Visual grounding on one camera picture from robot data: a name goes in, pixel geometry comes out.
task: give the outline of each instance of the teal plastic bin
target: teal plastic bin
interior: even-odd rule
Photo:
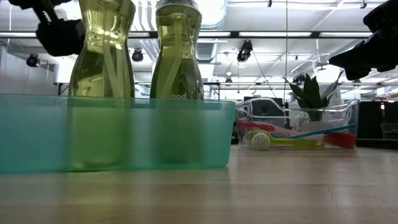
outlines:
[[[0,172],[212,169],[235,104],[0,95]]]

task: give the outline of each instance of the wooden table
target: wooden table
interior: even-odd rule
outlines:
[[[1,175],[0,223],[398,223],[398,151],[233,147],[219,170]]]

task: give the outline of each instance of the green liquid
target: green liquid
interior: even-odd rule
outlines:
[[[160,54],[150,97],[202,100],[203,84],[195,55],[201,14],[196,9],[172,4],[156,11]]]
[[[130,146],[128,100],[134,79],[127,50],[135,7],[130,0],[80,0],[85,45],[70,81],[70,170],[124,169]]]

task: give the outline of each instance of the blue handle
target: blue handle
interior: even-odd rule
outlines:
[[[342,127],[338,127],[338,128],[331,128],[331,129],[326,129],[326,130],[314,131],[314,132],[305,133],[305,134],[299,134],[299,135],[291,136],[291,137],[288,137],[288,138],[289,139],[305,138],[305,137],[313,136],[313,135],[316,135],[316,134],[333,133],[333,132],[336,132],[336,131],[342,131],[342,130],[351,129],[351,128],[355,128],[355,124],[350,124],[350,125],[346,125],[346,126],[342,126]]]

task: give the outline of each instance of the potted plant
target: potted plant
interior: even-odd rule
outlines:
[[[330,98],[333,96],[333,92],[337,89],[338,80],[343,72],[340,72],[337,80],[330,84],[328,88],[320,94],[319,84],[317,81],[317,77],[311,78],[309,74],[305,74],[305,81],[303,89],[299,86],[294,85],[293,83],[289,83],[286,79],[285,81],[289,83],[290,88],[292,89],[292,94],[297,100],[298,105],[301,109],[320,109],[326,108],[329,106]],[[311,128],[306,131],[314,131],[314,129],[324,129],[329,128],[328,124],[322,123],[323,111],[308,111],[308,116],[310,117]]]

